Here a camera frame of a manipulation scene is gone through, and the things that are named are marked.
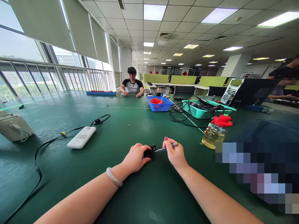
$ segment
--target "red lid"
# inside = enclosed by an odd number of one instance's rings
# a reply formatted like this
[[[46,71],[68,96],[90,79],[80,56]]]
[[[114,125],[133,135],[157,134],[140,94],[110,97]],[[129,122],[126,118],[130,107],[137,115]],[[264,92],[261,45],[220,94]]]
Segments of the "red lid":
[[[230,127],[233,125],[233,123],[231,122],[231,117],[225,115],[220,115],[219,117],[215,116],[212,123],[223,128]]]

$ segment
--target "man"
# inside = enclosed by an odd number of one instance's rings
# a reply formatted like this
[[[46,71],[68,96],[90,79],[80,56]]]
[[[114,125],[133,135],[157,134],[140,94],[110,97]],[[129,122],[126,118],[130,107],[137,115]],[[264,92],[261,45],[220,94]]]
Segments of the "man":
[[[120,90],[124,93],[124,96],[126,96],[128,92],[138,93],[136,97],[141,97],[144,94],[143,84],[136,79],[136,73],[137,72],[134,67],[128,68],[128,74],[130,78],[125,79],[120,87]]]
[[[287,85],[296,85],[299,80],[299,54],[287,66],[277,68],[270,72],[268,79],[280,79],[281,81],[268,96],[271,99],[298,99],[292,94],[284,95],[283,90]]]

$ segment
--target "green basket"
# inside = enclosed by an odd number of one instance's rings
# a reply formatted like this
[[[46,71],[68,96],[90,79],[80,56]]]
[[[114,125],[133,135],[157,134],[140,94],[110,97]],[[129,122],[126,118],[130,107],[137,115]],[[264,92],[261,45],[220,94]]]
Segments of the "green basket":
[[[186,111],[186,112],[189,112],[189,106],[186,102],[194,102],[194,103],[199,103],[198,100],[182,100],[183,102],[183,109]],[[217,106],[217,105],[221,105],[223,106],[224,108],[228,109],[228,110],[224,110],[224,113],[225,114],[230,114],[233,111],[237,111],[236,109],[232,108],[232,107],[229,107],[229,106],[226,106],[226,105],[223,105],[223,104],[219,104],[219,103],[216,103],[214,101],[210,101],[210,100],[207,100],[206,101],[207,103],[209,104],[212,104],[214,106]],[[209,118],[212,118],[214,117],[214,114],[211,113],[211,112],[208,112],[206,110],[201,110],[201,109],[198,109],[194,106],[191,106],[190,105],[190,110],[191,110],[191,115],[197,119],[209,119]]]

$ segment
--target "green table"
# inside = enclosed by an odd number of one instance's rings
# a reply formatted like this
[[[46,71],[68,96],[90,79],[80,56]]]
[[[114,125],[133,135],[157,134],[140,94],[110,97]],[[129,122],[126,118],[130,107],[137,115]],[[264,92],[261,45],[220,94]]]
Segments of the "green table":
[[[25,108],[18,109],[18,104]],[[146,96],[136,98],[87,96],[85,92],[61,92],[0,105],[8,112],[21,114],[35,135],[24,143],[11,143],[0,136],[0,221],[3,221],[31,192],[38,181],[33,155],[46,141],[105,114],[111,118],[96,125],[97,131],[83,149],[72,150],[67,143],[78,131],[61,138],[38,156],[43,179],[30,201],[9,223],[33,223],[73,191],[120,163],[130,147],[139,142],[162,146],[164,136],[180,142],[188,163],[265,223],[292,223],[238,184],[222,164],[215,163],[215,151],[201,143],[203,132],[173,122],[168,112],[152,112]],[[237,109],[239,121],[226,141],[253,119],[298,120],[292,114],[262,114]],[[209,223],[187,186],[170,164],[167,152],[146,164],[124,182],[103,210],[96,223]]]

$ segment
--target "screwdriver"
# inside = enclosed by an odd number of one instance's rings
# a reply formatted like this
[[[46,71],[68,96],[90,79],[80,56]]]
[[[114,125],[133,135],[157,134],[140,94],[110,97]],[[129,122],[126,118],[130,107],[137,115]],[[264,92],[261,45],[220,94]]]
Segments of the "screwdriver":
[[[173,142],[173,143],[171,143],[171,144],[172,144],[172,147],[173,147],[173,148],[176,147],[176,146],[178,146],[178,143],[177,143],[177,142]],[[156,150],[155,152],[160,152],[160,151],[164,151],[164,150],[166,150],[166,147],[165,147],[165,148],[158,149],[158,150]]]

